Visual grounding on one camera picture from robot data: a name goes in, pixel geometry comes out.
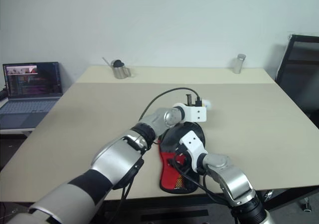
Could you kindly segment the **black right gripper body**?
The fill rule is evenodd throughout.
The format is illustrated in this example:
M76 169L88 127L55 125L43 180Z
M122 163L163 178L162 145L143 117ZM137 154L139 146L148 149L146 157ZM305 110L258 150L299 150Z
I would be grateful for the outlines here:
M176 148L173 157L173 166L177 171L190 171L191 160L185 147L181 146Z

